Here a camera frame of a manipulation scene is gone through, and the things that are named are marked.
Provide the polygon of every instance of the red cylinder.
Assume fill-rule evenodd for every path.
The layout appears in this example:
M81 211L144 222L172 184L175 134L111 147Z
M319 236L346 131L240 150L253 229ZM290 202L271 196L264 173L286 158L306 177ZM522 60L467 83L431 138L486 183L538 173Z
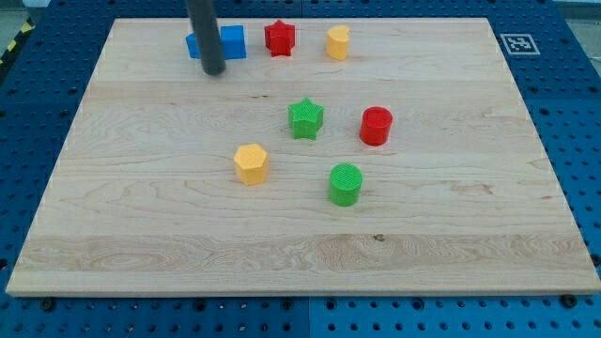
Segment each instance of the red cylinder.
M363 112L359 136L369 146L381 146L388 140L393 115L384 107L370 107Z

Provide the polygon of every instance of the green star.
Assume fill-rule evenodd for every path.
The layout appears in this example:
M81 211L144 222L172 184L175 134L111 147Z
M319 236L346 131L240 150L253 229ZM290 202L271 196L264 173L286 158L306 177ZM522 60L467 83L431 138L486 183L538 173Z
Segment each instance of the green star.
M288 106L288 124L292 137L317 139L317 131L323 126L323 107L308 98Z

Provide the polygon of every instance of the yellow hexagon block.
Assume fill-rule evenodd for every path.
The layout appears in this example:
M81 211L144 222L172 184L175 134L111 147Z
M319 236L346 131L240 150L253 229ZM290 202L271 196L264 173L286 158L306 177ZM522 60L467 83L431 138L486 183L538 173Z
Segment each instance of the yellow hexagon block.
M263 183L270 174L270 154L258 144L240 146L234 163L236 175L246 185Z
M348 31L347 25L339 24L328 31L326 53L336 60L345 60L348 56Z

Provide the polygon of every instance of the blue perforated surface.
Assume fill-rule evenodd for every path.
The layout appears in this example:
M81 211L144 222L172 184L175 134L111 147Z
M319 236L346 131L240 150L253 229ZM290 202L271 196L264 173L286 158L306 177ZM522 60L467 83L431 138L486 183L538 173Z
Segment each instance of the blue perforated surface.
M540 55L505 53L595 260L601 254L601 80L545 0L225 0L222 17L487 17L530 34ZM183 0L54 0L0 87L0 288L23 245L116 17L185 17ZM601 335L601 297L16 300L0 337Z

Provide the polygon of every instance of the wood grain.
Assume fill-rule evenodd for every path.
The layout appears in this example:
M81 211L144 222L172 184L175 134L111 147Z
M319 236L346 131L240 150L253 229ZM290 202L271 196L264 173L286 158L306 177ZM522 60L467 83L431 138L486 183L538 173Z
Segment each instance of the wood grain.
M187 55L187 20L116 20L54 168L13 296L541 295L601 284L484 19L271 20L245 26L248 59L222 77ZM325 32L351 28L349 59ZM325 107L317 141L286 106ZM394 114L390 141L358 137L362 110ZM270 153L247 187L241 144ZM360 202L328 174L352 162Z

